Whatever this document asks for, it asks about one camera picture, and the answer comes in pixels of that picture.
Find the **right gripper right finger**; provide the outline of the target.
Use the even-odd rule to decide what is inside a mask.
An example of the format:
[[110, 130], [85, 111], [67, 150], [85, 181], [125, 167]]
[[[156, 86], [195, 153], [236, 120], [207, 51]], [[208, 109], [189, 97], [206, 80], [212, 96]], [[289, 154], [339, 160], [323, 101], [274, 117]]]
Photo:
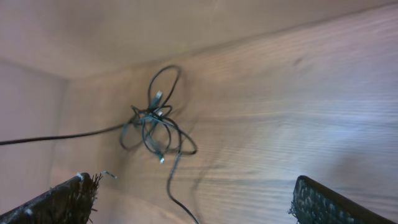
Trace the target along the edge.
[[305, 175], [296, 180], [288, 213], [299, 224], [395, 224]]

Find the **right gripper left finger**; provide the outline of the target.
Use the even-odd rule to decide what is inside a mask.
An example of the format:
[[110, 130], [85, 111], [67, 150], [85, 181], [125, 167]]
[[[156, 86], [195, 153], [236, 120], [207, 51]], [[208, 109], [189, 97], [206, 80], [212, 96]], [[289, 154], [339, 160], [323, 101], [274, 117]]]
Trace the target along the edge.
[[78, 173], [43, 194], [1, 215], [1, 224], [87, 224], [101, 174]]

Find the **black USB cable short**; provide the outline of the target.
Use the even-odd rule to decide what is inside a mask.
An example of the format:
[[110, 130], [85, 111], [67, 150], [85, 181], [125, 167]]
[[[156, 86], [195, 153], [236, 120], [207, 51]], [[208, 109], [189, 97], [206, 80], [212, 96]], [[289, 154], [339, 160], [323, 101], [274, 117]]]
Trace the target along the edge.
[[[176, 71], [175, 80], [169, 91], [169, 94], [163, 99], [163, 92], [158, 91], [155, 96], [152, 96], [152, 86], [155, 80], [162, 73], [167, 70]], [[182, 69], [178, 65], [168, 65], [164, 68], [161, 68], [151, 79], [149, 83], [149, 87], [147, 89], [147, 108], [139, 109], [138, 107], [132, 105], [131, 109], [133, 112], [133, 116], [126, 121], [125, 123], [118, 124], [112, 126], [110, 128], [101, 129], [98, 131], [92, 131], [87, 133], [79, 133], [79, 134], [69, 134], [69, 135], [61, 135], [61, 136], [45, 136], [45, 137], [35, 137], [35, 138], [25, 138], [25, 139], [15, 139], [15, 140], [7, 140], [2, 141], [2, 146], [13, 145], [13, 144], [22, 144], [28, 142], [39, 142], [39, 141], [54, 141], [61, 139], [73, 139], [73, 138], [82, 138], [87, 136], [94, 136], [97, 134], [108, 133], [111, 131], [115, 131], [117, 129], [121, 130], [121, 134], [119, 136], [119, 143], [121, 147], [125, 150], [130, 150], [131, 148], [127, 146], [124, 142], [126, 139], [127, 132], [131, 126], [135, 128], [141, 129], [141, 143], [143, 143], [148, 151], [159, 156], [160, 158], [164, 157], [166, 153], [171, 151], [170, 145], [172, 141], [172, 133], [171, 130], [176, 130], [179, 137], [182, 137], [183, 131], [176, 125], [172, 119], [169, 118], [170, 113], [173, 111], [173, 107], [168, 105], [168, 101], [172, 96], [172, 93], [177, 86], [177, 82], [180, 80], [182, 74]], [[159, 143], [157, 143], [153, 134], [158, 125], [162, 125], [167, 133], [168, 143], [165, 149], [161, 149]]]

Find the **black USB cable long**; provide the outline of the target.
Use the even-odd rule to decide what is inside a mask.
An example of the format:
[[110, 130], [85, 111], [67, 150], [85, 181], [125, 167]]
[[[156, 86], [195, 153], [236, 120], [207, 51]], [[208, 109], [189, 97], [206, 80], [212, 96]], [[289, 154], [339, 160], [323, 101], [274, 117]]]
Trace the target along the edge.
[[[192, 156], [197, 153], [198, 147], [197, 147], [196, 143], [186, 132], [184, 132], [182, 129], [179, 128], [178, 124], [174, 120], [172, 120], [171, 118], [168, 117], [169, 112], [167, 112], [165, 115], [159, 115], [157, 113], [157, 111], [160, 109], [160, 107], [147, 108], [145, 110], [140, 110], [140, 109], [136, 108], [135, 106], [131, 106], [131, 108], [134, 112], [133, 117], [128, 122], [126, 122], [125, 124], [123, 124], [121, 126], [122, 131], [121, 131], [121, 135], [119, 137], [119, 143], [120, 143], [121, 147], [125, 150], [131, 150], [132, 148], [134, 148], [134, 146], [127, 147], [124, 143], [124, 138], [129, 129], [129, 125], [133, 125], [133, 126], [141, 126], [142, 142], [144, 143], [144, 145], [148, 151], [150, 151], [151, 153], [153, 153], [154, 155], [156, 155], [159, 158], [159, 161], [161, 163], [163, 163], [164, 155], [166, 153], [169, 153], [169, 152], [175, 153], [176, 156], [175, 156], [174, 164], [170, 170], [170, 174], [169, 174], [169, 177], [168, 177], [167, 183], [166, 183], [167, 195], [174, 203], [176, 203], [178, 206], [180, 206], [183, 210], [185, 210], [187, 212], [187, 214], [191, 217], [191, 219], [195, 222], [195, 224], [199, 224], [199, 221], [194, 216], [194, 214], [184, 204], [179, 202], [171, 193], [171, 182], [176, 173], [178, 163], [182, 156]], [[151, 149], [147, 145], [147, 139], [152, 140], [152, 132], [158, 123], [161, 123], [165, 127], [168, 137], [169, 137], [169, 143], [164, 152], [161, 152], [159, 149]], [[170, 129], [174, 129], [178, 135], [178, 145], [175, 149], [169, 149], [171, 140], [172, 140], [172, 134], [171, 134]], [[193, 147], [193, 151], [185, 152], [182, 150], [183, 138], [189, 140], [190, 144]]]

